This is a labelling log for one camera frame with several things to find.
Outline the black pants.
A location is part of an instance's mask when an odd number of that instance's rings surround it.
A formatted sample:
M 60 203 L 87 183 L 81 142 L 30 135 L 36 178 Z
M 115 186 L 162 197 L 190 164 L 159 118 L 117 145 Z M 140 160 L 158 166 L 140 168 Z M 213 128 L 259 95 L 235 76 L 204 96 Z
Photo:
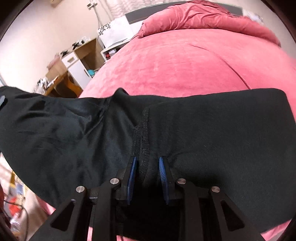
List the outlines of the black pants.
M 295 240 L 295 118 L 279 89 L 57 98 L 1 88 L 1 152 L 55 207 L 32 240 Z

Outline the wooden desk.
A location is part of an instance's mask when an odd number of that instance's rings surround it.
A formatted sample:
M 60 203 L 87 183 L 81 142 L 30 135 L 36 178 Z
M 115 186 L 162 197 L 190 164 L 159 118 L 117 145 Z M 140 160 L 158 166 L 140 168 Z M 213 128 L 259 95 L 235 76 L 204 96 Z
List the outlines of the wooden desk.
M 78 98 L 83 92 L 82 88 L 76 85 L 68 72 L 56 76 L 51 84 L 45 91 L 45 96 L 62 97 L 62 98 Z

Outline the pink bed cover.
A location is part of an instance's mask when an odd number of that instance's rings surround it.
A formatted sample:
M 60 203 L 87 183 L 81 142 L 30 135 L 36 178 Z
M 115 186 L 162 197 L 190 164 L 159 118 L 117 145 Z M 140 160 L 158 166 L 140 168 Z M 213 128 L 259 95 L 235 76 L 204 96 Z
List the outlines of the pink bed cover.
M 180 232 L 182 197 L 166 204 L 159 157 L 187 180 L 204 238 L 220 235 L 212 186 L 265 232 L 295 214 L 295 60 L 279 46 L 217 29 L 137 38 L 99 72 L 82 99 L 55 99 L 67 144 L 52 151 L 36 193 L 54 207 L 78 185 L 99 186 L 138 159 L 132 202 L 113 198 L 120 220 Z

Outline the wooden white cabinet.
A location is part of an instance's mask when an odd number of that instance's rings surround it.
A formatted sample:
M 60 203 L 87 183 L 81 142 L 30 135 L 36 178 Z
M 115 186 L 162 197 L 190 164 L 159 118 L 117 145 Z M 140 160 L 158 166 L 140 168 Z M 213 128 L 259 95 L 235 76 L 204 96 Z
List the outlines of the wooden white cabinet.
M 48 80 L 69 73 L 75 83 L 84 89 L 92 79 L 89 70 L 100 69 L 105 63 L 101 55 L 102 47 L 98 40 L 92 39 L 59 59 L 46 74 Z

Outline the white bedside table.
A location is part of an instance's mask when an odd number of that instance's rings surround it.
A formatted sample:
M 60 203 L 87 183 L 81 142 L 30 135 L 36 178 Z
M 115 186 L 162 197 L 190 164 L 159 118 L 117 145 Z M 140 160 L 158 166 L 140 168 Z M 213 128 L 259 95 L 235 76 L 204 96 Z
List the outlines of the white bedside table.
M 98 41 L 102 45 L 101 55 L 104 61 L 107 61 L 115 54 L 114 52 L 110 55 L 110 51 L 122 48 L 138 33 L 142 22 L 143 20 L 130 24 L 127 17 L 122 16 L 97 29 Z

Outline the red quilt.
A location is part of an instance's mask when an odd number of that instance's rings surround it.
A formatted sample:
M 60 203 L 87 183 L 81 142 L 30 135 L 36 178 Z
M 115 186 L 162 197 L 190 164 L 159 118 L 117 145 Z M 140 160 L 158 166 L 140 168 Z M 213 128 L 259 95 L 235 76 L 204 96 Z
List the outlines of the red quilt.
M 172 30 L 221 29 L 267 40 L 281 46 L 275 33 L 246 16 L 236 16 L 226 8 L 210 1 L 189 1 L 169 6 L 142 22 L 137 37 Z

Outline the dark bed headboard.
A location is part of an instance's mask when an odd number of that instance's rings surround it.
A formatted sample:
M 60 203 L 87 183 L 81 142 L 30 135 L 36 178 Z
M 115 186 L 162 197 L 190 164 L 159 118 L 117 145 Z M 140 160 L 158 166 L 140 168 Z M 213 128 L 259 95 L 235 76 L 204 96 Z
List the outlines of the dark bed headboard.
M 137 9 L 134 11 L 131 11 L 129 13 L 125 14 L 125 17 L 128 21 L 128 23 L 134 24 L 140 21 L 144 21 L 147 19 L 149 16 L 159 12 L 163 11 L 164 9 L 174 6 L 174 5 L 179 5 L 179 4 L 184 4 L 186 1 L 177 1 L 177 2 L 171 2 L 171 3 L 161 3 L 161 4 L 155 4 L 153 6 L 147 6 L 145 8 Z M 229 4 L 222 4 L 222 3 L 216 3 L 217 5 L 225 8 L 228 10 L 230 13 L 232 13 L 235 16 L 243 16 L 243 9 L 238 6 L 233 6 Z

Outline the white floral curtain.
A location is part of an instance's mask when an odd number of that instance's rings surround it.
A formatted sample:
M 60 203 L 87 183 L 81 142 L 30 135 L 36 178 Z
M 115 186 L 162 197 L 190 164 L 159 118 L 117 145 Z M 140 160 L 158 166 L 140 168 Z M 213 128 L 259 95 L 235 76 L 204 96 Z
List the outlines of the white floral curtain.
M 172 0 L 106 0 L 107 5 L 113 18 L 119 18 L 126 13 L 135 11 L 137 9 L 153 6 L 156 4 L 164 4 L 175 2 Z

